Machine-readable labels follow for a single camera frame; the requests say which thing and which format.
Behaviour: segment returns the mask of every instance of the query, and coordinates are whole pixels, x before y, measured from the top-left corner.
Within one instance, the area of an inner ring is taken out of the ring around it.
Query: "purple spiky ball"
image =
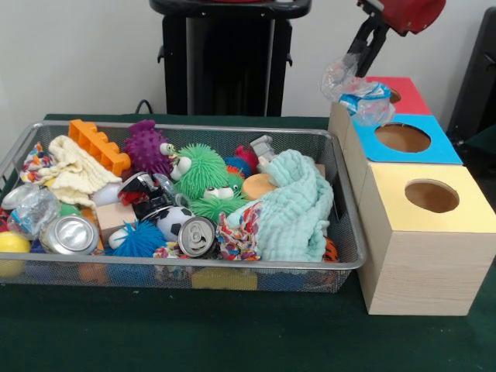
[[[129,127],[131,137],[126,139],[124,151],[131,158],[135,172],[162,173],[170,177],[172,160],[160,153],[160,145],[168,143],[161,131],[155,130],[153,120],[142,120]]]

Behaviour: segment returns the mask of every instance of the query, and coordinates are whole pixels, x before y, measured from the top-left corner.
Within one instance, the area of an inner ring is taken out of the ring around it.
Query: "black cable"
[[[150,114],[153,114],[152,106],[146,99],[142,99],[141,101],[139,101],[138,107],[136,107],[136,111],[134,113],[139,114],[141,106],[143,106],[143,104],[148,108],[148,112]]]

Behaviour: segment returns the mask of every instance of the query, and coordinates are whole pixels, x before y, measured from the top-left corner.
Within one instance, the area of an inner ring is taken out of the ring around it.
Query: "green fuzzy toy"
[[[227,185],[234,191],[234,195],[241,194],[241,186],[243,186],[243,179],[238,173],[229,173],[227,175]]]
[[[176,190],[192,201],[203,198],[208,188],[222,188],[228,184],[226,163],[209,146],[188,145],[178,156],[190,158],[191,168],[175,184]]]
[[[234,195],[234,197],[229,199],[199,199],[191,203],[191,209],[195,215],[206,217],[218,224],[220,212],[230,215],[235,210],[243,207],[247,202],[241,195]]]

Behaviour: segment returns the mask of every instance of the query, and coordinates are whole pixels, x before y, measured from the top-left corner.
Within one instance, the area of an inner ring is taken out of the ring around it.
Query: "yellow box lid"
[[[370,163],[395,231],[496,233],[496,215],[459,165]]]

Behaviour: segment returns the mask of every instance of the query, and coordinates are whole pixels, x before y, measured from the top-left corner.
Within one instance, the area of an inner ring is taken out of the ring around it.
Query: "white ball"
[[[160,213],[157,227],[168,242],[177,242],[177,235],[183,223],[195,217],[192,211],[185,207],[170,207]]]
[[[117,196],[120,187],[121,184],[106,184],[103,188],[96,191],[91,199],[93,199],[93,202],[95,202],[97,207],[120,203],[119,197]]]

